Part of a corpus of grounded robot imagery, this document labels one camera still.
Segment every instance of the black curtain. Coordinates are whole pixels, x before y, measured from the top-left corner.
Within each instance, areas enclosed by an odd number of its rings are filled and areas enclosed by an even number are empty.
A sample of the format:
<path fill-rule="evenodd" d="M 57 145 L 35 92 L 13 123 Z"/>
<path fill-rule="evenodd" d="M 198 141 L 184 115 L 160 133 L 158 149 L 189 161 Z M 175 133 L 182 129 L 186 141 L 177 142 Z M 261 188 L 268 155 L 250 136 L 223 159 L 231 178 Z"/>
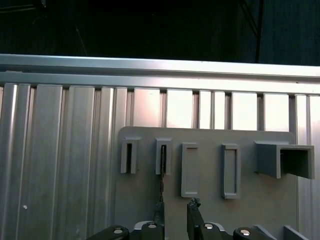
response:
<path fill-rule="evenodd" d="M 15 1 L 27 4 L 28 0 Z M 255 60 L 256 39 L 236 0 L 189 5 L 178 1 L 64 3 L 49 14 L 39 10 L 0 13 L 0 53 Z M 259 1 L 247 3 L 257 20 Z M 265 1 L 259 62 L 318 66 L 319 16 L 319 0 Z"/>

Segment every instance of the gray plastic board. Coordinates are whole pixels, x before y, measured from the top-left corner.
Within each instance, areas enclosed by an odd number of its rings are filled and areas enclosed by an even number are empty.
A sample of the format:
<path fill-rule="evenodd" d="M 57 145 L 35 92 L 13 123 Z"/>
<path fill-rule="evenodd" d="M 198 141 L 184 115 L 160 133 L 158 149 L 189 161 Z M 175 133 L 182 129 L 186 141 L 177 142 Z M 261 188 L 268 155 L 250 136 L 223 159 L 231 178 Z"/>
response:
<path fill-rule="evenodd" d="M 294 144 L 291 133 L 124 127 L 118 139 L 115 224 L 132 230 L 137 222 L 152 220 L 160 190 L 156 139 L 171 139 L 163 192 L 169 239 L 188 239 L 187 203 L 193 196 L 200 198 L 203 219 L 221 224 L 230 234 L 235 228 L 261 225 L 282 240 L 284 225 L 297 229 L 297 177 L 276 179 L 255 172 L 255 141 Z M 128 152 L 122 143 L 130 139 L 137 149 Z M 136 165 L 121 173 L 124 156 L 133 153 Z"/>

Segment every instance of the corrugated metal wall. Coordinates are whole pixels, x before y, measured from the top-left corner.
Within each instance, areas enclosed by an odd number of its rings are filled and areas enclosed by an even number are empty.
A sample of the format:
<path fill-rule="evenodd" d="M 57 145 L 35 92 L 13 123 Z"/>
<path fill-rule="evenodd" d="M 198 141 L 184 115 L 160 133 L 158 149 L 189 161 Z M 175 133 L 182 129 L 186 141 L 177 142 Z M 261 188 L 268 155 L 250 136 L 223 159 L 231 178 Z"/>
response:
<path fill-rule="evenodd" d="M 319 96 L 27 84 L 0 95 L 1 240 L 84 240 L 111 224 L 106 173 L 124 126 L 291 131 L 315 145 L 320 173 Z M 299 230 L 313 240 L 318 182 L 298 181 Z"/>

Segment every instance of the screw head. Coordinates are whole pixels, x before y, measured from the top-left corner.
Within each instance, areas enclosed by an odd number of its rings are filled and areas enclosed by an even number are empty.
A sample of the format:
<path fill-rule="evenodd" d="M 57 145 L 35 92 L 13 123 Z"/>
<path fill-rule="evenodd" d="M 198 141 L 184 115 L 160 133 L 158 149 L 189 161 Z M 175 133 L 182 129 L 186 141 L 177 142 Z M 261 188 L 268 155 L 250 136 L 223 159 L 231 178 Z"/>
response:
<path fill-rule="evenodd" d="M 113 231 L 114 234 L 121 234 L 123 231 L 120 228 L 117 228 Z"/>
<path fill-rule="evenodd" d="M 249 236 L 250 235 L 250 232 L 248 230 L 245 230 L 245 229 L 242 229 L 240 230 L 240 233 L 244 236 Z"/>
<path fill-rule="evenodd" d="M 214 228 L 214 226 L 212 226 L 212 224 L 210 224 L 210 223 L 206 223 L 206 224 L 204 225 L 204 227 L 205 227 L 206 229 L 213 229 L 213 228 Z"/>

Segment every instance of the rectangular slot holder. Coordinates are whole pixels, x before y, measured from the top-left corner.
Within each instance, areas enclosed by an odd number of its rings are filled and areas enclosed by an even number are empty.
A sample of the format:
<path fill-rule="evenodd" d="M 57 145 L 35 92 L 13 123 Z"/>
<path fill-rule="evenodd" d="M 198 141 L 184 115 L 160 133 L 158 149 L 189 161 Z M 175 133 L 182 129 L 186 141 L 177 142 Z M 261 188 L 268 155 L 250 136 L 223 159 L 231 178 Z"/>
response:
<path fill-rule="evenodd" d="M 221 196 L 239 199 L 241 186 L 241 152 L 237 144 L 222 144 Z"/>
<path fill-rule="evenodd" d="M 181 197 L 196 198 L 198 196 L 198 144 L 182 143 L 181 161 Z"/>
<path fill-rule="evenodd" d="M 121 168 L 122 174 L 135 174 L 137 172 L 138 146 L 140 137 L 126 137 L 121 142 Z"/>
<path fill-rule="evenodd" d="M 155 156 L 155 174 L 161 174 L 161 148 L 165 146 L 165 174 L 171 173 L 171 155 L 172 155 L 172 138 L 157 137 L 156 138 L 156 156 Z"/>

